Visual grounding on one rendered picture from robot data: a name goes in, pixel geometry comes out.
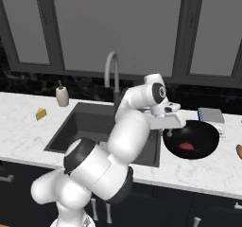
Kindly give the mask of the yellow cheese wedge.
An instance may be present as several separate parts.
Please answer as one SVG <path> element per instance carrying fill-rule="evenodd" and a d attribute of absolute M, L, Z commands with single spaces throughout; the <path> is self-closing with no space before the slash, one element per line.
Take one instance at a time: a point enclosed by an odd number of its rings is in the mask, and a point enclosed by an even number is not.
<path fill-rule="evenodd" d="M 47 115 L 45 108 L 39 108 L 36 112 L 36 120 L 40 120 Z"/>

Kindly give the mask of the dark grey sink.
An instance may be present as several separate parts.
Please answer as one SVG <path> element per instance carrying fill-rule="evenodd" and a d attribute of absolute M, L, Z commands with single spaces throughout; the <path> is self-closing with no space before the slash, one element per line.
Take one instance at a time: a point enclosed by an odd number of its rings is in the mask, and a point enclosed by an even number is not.
<path fill-rule="evenodd" d="M 64 153 L 74 141 L 82 137 L 100 142 L 100 146 L 106 148 L 106 142 L 114 125 L 113 115 L 114 106 L 112 105 L 79 102 L 52 137 L 45 150 Z M 134 163 L 141 166 L 158 167 L 160 148 L 161 135 L 157 130 L 152 130 L 143 151 Z"/>

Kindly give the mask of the black bowl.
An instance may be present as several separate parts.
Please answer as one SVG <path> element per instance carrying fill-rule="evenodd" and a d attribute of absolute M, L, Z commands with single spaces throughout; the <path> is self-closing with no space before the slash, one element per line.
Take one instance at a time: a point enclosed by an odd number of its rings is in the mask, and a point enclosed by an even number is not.
<path fill-rule="evenodd" d="M 187 120 L 181 129 L 172 129 L 172 136 L 168 137 L 168 129 L 163 131 L 163 140 L 166 148 L 174 155 L 188 160 L 202 159 L 212 154 L 219 143 L 217 129 L 206 122 Z M 179 148 L 179 144 L 188 142 L 194 150 Z"/>

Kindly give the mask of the red food piece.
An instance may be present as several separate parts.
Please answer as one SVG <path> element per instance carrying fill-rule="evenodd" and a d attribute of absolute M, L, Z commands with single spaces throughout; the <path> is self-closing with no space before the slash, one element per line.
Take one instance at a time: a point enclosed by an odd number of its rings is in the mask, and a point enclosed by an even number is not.
<path fill-rule="evenodd" d="M 194 150 L 194 146 L 188 142 L 180 143 L 179 148 L 185 149 L 185 150 Z"/>

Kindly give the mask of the beige soap dispenser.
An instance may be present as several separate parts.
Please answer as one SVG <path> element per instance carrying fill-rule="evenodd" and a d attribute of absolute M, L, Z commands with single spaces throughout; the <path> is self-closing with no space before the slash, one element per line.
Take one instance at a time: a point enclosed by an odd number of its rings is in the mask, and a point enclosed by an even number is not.
<path fill-rule="evenodd" d="M 59 86 L 56 88 L 56 99 L 61 107 L 69 105 L 69 95 L 67 89 L 62 85 L 59 80 Z"/>

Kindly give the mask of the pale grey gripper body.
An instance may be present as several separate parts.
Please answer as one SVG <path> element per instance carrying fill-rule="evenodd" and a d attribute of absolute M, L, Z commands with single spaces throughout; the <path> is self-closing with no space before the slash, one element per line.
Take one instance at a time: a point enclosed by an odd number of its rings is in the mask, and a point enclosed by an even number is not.
<path fill-rule="evenodd" d="M 167 113 L 163 117 L 150 115 L 148 121 L 152 130 L 181 129 L 186 125 L 186 120 L 179 112 Z"/>

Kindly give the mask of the dark drawer front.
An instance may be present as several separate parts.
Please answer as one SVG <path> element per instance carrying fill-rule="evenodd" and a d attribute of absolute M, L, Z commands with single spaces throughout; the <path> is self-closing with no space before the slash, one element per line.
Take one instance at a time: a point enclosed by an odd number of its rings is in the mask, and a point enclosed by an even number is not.
<path fill-rule="evenodd" d="M 32 183 L 50 168 L 0 160 L 0 176 L 13 175 L 11 183 L 0 182 L 0 225 L 50 227 L 58 212 L 54 203 L 40 205 L 30 194 Z"/>
<path fill-rule="evenodd" d="M 192 208 L 200 211 L 212 211 L 242 218 L 242 209 L 235 209 L 235 204 L 242 206 L 242 201 L 221 196 L 195 193 Z"/>

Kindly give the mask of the grey flat block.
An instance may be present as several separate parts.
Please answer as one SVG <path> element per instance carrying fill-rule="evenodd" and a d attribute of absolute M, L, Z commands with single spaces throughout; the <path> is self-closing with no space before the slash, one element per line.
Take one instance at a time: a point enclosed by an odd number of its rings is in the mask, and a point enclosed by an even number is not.
<path fill-rule="evenodd" d="M 212 108 L 198 108 L 199 120 L 203 122 L 224 123 L 222 111 Z"/>

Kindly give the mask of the dark grey framed window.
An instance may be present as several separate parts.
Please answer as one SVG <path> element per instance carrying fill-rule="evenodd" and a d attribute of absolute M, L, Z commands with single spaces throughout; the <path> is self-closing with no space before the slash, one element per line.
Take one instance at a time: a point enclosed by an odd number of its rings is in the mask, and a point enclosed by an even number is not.
<path fill-rule="evenodd" d="M 0 0 L 13 71 L 242 87 L 242 0 Z"/>

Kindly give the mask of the dark cupboard door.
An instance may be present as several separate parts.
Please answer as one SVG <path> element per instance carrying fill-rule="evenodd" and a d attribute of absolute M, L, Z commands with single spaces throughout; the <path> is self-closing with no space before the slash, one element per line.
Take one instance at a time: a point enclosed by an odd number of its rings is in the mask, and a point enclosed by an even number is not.
<path fill-rule="evenodd" d="M 193 193 L 142 183 L 133 185 L 130 195 L 111 205 L 111 223 L 104 201 L 97 200 L 97 227 L 185 227 Z"/>
<path fill-rule="evenodd" d="M 186 227 L 193 227 L 194 219 L 199 218 L 198 227 L 242 227 L 242 213 L 191 210 Z"/>

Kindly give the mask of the grey curved tap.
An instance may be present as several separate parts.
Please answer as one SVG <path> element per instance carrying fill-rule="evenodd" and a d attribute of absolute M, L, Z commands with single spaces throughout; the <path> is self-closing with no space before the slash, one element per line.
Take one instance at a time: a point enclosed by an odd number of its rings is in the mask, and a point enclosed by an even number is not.
<path fill-rule="evenodd" d="M 117 106 L 118 101 L 119 101 L 119 97 L 120 97 L 119 62 L 118 62 L 118 56 L 114 51 L 112 51 L 106 59 L 105 71 L 104 71 L 104 86 L 106 88 L 110 87 L 111 66 L 113 66 L 113 69 L 114 69 L 114 73 L 113 73 L 113 81 L 114 81 L 113 103 L 114 103 L 114 106 Z"/>

